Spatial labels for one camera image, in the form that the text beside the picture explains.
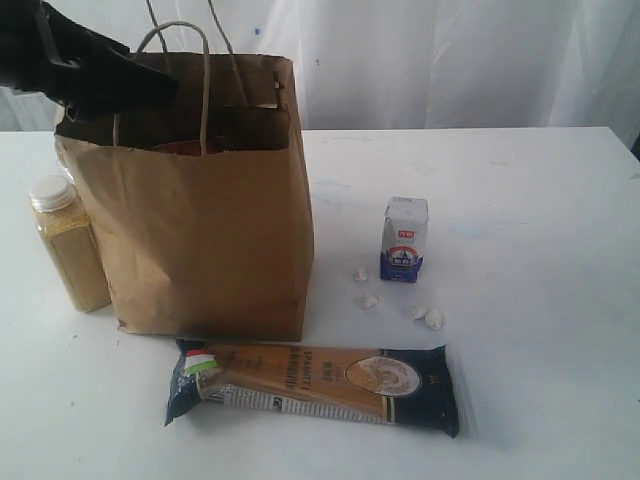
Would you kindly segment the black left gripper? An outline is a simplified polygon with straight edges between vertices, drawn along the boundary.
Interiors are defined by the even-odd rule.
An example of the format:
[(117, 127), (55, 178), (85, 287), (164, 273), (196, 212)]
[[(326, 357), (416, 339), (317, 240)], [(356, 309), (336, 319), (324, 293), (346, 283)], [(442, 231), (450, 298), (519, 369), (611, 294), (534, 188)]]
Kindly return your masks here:
[(47, 2), (1, 3), (1, 85), (42, 93), (73, 120), (172, 105), (178, 82), (129, 53)]

